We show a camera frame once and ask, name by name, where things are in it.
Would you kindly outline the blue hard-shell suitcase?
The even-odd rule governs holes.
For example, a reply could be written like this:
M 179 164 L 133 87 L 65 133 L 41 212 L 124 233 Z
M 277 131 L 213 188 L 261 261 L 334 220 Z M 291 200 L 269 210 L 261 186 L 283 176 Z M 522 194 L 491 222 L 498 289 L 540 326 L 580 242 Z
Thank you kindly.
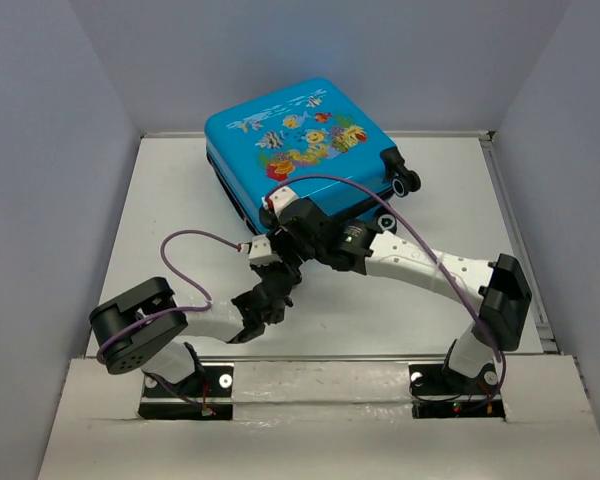
M 338 87 L 313 78 L 212 115 L 206 155 L 247 228 L 263 234 L 263 198 L 279 183 L 328 215 L 370 219 L 421 187 L 395 142 Z

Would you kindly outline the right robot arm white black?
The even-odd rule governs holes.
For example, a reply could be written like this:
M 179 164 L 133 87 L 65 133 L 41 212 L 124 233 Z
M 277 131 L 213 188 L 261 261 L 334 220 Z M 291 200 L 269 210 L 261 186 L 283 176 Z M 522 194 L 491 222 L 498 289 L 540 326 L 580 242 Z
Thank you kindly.
M 462 392 L 488 365 L 519 348 L 532 293 L 520 262 L 461 258 L 423 246 L 358 219 L 339 221 L 309 198 L 282 189 L 264 202 L 260 220 L 282 233 L 301 258 L 335 271 L 387 278 L 455 300 L 472 323 L 453 341 L 440 368 L 442 384 Z

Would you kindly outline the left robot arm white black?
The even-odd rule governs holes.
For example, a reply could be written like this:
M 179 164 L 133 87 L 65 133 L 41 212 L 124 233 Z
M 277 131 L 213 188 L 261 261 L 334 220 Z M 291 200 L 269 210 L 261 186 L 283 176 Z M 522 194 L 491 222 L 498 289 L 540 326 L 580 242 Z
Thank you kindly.
M 179 306 L 166 278 L 157 276 L 99 305 L 89 314 L 99 346 L 97 360 L 111 375 L 141 370 L 166 381 L 178 394 L 195 392 L 202 366 L 194 347 L 178 337 L 244 344 L 282 322 L 293 305 L 291 291 L 302 281 L 298 261 L 251 269 L 260 282 L 228 301 Z

